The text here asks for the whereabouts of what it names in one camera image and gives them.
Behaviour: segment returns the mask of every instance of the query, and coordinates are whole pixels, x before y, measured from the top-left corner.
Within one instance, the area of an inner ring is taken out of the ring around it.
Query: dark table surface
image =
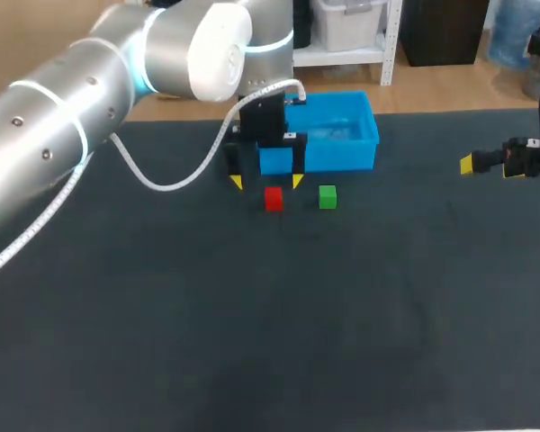
[[[239,193],[217,159],[159,194],[102,148],[0,272],[0,432],[540,428],[540,178],[459,175],[537,113],[377,121],[375,170],[307,175],[284,214],[287,178]],[[217,125],[121,136],[165,183]]]

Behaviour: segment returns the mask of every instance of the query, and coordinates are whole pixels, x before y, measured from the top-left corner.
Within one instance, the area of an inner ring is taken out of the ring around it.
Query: blue bin
[[[305,105],[286,106],[286,120],[289,132],[308,133],[307,173],[374,167],[380,138],[366,93],[308,94]],[[262,175],[292,172],[291,148],[258,151]]]

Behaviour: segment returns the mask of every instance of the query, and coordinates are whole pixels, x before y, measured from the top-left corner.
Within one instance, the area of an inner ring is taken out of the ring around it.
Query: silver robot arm
[[[293,76],[292,0],[120,4],[0,94],[0,223],[86,160],[151,93],[223,101]]]

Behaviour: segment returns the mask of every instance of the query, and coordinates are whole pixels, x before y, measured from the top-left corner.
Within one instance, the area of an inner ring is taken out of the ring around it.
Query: red cube
[[[281,187],[267,187],[264,190],[264,201],[267,212],[282,212],[284,210],[284,198]]]

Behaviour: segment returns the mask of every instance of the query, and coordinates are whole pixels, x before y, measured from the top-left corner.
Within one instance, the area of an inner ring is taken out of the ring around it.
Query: green cube
[[[335,186],[321,186],[319,188],[319,206],[321,210],[334,210],[337,202]]]

